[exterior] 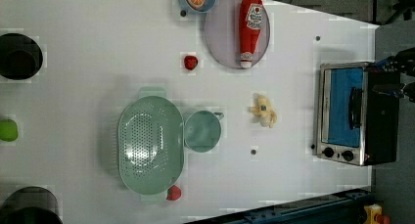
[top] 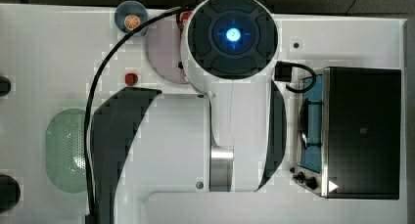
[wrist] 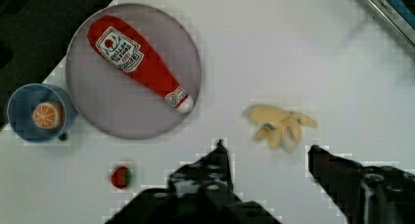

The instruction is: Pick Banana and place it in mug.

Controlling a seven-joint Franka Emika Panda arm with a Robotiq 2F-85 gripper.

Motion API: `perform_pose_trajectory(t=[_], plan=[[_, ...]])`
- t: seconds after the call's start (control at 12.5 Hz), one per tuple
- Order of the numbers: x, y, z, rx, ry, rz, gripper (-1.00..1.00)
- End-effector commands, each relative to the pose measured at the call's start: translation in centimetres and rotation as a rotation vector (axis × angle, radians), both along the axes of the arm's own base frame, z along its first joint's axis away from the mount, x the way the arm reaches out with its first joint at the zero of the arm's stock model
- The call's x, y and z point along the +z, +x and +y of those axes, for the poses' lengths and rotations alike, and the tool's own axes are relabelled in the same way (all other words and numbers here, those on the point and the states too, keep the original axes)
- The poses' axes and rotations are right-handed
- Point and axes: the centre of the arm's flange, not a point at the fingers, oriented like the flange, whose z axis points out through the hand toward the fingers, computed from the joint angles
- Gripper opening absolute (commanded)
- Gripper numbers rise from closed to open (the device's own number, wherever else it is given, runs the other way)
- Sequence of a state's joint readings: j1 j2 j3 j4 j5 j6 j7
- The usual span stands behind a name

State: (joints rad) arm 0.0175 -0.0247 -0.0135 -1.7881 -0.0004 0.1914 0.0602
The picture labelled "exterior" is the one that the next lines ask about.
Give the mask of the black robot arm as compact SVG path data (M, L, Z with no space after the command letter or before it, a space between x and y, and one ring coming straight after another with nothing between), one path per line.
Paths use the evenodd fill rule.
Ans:
M394 56L389 56L375 63L375 71L378 73L404 73L414 77L414 59L415 48L402 50ZM377 94L387 95L397 99L407 98L410 102L415 101L414 83L378 84L372 90Z

